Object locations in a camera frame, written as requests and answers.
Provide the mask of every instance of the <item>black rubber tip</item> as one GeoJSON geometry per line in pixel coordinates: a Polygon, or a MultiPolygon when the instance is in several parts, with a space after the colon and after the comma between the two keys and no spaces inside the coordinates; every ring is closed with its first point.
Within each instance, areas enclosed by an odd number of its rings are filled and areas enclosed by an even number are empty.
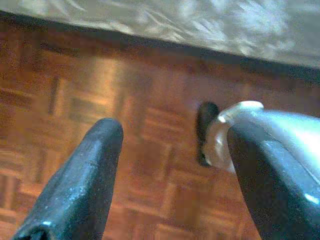
{"type": "Polygon", "coordinates": [[[197,161],[203,167],[211,167],[206,161],[202,148],[206,143],[207,130],[212,121],[219,115],[218,106],[213,102],[204,102],[200,105],[196,118],[196,135],[197,135],[197,161]]]}

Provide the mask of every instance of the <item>wood grain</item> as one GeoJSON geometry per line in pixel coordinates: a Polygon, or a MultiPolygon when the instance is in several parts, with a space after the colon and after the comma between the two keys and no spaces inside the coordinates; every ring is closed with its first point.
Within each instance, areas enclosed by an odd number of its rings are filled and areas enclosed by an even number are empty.
{"type": "Polygon", "coordinates": [[[196,162],[203,101],[320,116],[320,88],[160,48],[0,22],[0,239],[100,118],[124,128],[103,239],[259,239],[234,175],[196,162]]]}

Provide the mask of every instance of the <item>wooden floor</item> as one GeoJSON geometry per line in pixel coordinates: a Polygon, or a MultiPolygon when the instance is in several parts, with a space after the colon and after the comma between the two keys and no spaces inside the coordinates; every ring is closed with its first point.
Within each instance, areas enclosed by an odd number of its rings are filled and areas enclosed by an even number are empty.
{"type": "Polygon", "coordinates": [[[0,23],[0,239],[100,118],[124,127],[103,239],[260,239],[234,175],[197,165],[195,116],[258,100],[320,115],[300,79],[0,23]]]}

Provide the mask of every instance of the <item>black object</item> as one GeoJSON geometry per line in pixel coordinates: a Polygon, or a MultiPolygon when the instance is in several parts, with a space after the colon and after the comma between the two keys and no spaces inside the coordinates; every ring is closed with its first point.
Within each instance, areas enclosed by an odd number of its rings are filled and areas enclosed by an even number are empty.
{"type": "Polygon", "coordinates": [[[202,148],[206,143],[207,130],[211,126],[213,120],[219,115],[217,105],[212,102],[204,102],[200,105],[196,118],[196,135],[197,135],[197,161],[203,167],[211,165],[206,161],[206,157],[202,152],[202,148]]]}
{"type": "Polygon", "coordinates": [[[14,240],[100,240],[123,142],[121,125],[99,120],[50,179],[14,240]]]}
{"type": "Polygon", "coordinates": [[[262,239],[320,239],[319,140],[320,119],[283,112],[243,114],[228,131],[241,191],[262,239]]]}

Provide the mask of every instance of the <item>parquet floor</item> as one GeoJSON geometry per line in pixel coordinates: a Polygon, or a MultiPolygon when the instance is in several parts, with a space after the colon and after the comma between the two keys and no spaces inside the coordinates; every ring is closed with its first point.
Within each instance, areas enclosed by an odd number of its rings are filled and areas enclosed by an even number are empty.
{"type": "Polygon", "coordinates": [[[197,165],[202,101],[320,115],[320,89],[77,33],[0,22],[0,239],[102,117],[124,127],[104,240],[259,239],[234,175],[197,165]]]}

